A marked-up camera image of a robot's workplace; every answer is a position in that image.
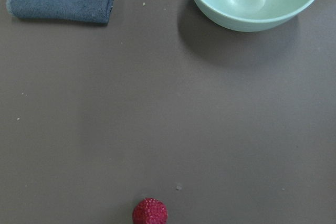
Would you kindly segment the red strawberry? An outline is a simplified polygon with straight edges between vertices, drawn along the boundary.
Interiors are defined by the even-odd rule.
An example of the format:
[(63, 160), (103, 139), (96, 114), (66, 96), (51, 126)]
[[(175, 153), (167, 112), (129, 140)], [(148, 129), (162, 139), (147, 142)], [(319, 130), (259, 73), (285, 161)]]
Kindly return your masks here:
[(135, 206), (132, 212), (132, 221), (134, 224), (166, 224), (167, 219), (166, 205), (154, 198), (143, 199)]

